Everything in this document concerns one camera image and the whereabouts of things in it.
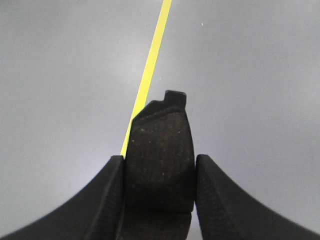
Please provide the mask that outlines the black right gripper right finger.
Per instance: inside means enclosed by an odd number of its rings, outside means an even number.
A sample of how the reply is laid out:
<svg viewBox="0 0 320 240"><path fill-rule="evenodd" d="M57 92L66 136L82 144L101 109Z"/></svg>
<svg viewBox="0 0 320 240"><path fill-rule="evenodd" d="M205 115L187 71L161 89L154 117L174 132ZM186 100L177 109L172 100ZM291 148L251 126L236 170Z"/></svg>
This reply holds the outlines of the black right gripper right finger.
<svg viewBox="0 0 320 240"><path fill-rule="evenodd" d="M208 155L196 158L195 205L204 240L318 240L320 235L263 205Z"/></svg>

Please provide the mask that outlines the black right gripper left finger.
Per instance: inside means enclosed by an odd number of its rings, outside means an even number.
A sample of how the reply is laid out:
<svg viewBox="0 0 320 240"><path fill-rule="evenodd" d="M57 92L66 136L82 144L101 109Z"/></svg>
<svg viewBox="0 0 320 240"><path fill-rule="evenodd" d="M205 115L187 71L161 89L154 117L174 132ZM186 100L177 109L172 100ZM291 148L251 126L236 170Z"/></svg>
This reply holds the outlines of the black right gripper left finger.
<svg viewBox="0 0 320 240"><path fill-rule="evenodd" d="M114 240L124 199L124 158L115 155L75 196L5 240Z"/></svg>

